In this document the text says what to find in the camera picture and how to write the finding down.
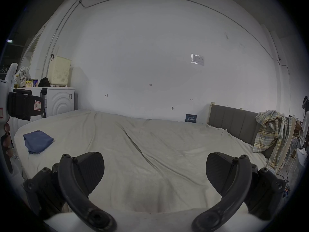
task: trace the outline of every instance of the plaid shirt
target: plaid shirt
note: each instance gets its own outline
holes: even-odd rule
[[[268,110],[266,112],[259,112],[256,116],[256,121],[262,126],[255,138],[253,152],[265,151],[276,142],[266,166],[275,174],[277,168],[280,167],[278,162],[291,131],[292,119],[284,117],[283,114],[277,111]]]

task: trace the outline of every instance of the white plastic basket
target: white plastic basket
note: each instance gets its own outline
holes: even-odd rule
[[[67,85],[71,60],[56,56],[52,57],[49,63],[47,78],[50,84]]]

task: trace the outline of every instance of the white bedsheet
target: white bedsheet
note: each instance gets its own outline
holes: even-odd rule
[[[29,154],[23,134],[41,130],[54,138],[44,152]],[[247,154],[259,168],[263,158],[227,131],[190,122],[136,119],[77,110],[22,126],[15,146],[29,178],[52,168],[61,155],[100,152],[105,172],[89,199],[99,208],[138,212],[176,212],[210,208],[221,196],[208,181],[207,156]]]

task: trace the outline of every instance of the label sticker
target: label sticker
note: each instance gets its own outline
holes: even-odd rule
[[[36,111],[41,110],[41,102],[39,102],[39,101],[34,102],[34,110],[36,110]]]
[[[204,66],[204,57],[191,54],[191,63]]]
[[[196,123],[196,117],[197,117],[197,115],[194,115],[194,114],[186,114],[185,122]]]

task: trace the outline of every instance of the white washing machine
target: white washing machine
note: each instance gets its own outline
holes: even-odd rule
[[[74,110],[74,87],[44,87],[42,97],[46,117]]]

